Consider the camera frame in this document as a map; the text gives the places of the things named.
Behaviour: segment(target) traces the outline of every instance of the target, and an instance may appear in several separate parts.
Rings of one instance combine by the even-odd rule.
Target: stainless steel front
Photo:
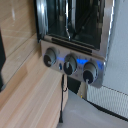
[[[105,70],[105,65],[106,65],[106,62],[104,59],[95,58],[93,56],[89,56],[89,55],[86,55],[86,54],[83,54],[83,53],[80,53],[80,52],[77,52],[77,51],[74,51],[68,48],[64,48],[64,47],[58,46],[56,44],[53,44],[51,42],[44,41],[44,40],[41,41],[42,57],[45,55],[46,50],[50,47],[54,47],[58,55],[56,63],[51,67],[52,69],[65,74],[63,69],[62,70],[59,69],[59,65],[60,64],[62,66],[64,65],[64,59],[68,54],[74,54],[77,57],[76,59],[77,70],[70,77],[77,79],[81,82],[84,82],[84,79],[83,79],[84,65],[88,61],[96,62],[98,65],[98,76],[97,76],[97,79],[93,82],[92,86],[95,86],[97,88],[100,88],[102,86],[104,70]]]

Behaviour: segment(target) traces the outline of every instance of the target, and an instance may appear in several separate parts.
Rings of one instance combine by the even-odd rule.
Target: black cable
[[[62,100],[61,100],[61,110],[60,110],[59,123],[63,123],[63,88],[64,88],[64,75],[62,76],[61,88],[62,88]]]

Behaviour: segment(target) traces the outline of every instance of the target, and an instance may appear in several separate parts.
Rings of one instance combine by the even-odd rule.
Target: blue light
[[[64,61],[64,58],[62,58],[62,57],[57,57],[57,59],[60,61]]]
[[[100,62],[100,61],[97,61],[97,65],[98,65],[98,67],[99,67],[99,69],[103,69],[103,64],[102,64],[102,62]]]
[[[79,64],[85,64],[87,62],[88,62],[88,60],[77,59],[77,63],[79,63]]]

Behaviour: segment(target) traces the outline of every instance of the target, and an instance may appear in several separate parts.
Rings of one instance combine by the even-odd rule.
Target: silver knob
[[[44,64],[47,67],[51,67],[56,62],[56,52],[53,48],[48,48],[44,55]]]
[[[75,55],[69,54],[65,57],[64,71],[67,75],[72,75],[77,69]]]
[[[92,84],[98,76],[97,65],[92,62],[88,62],[84,65],[83,79],[88,84]]]

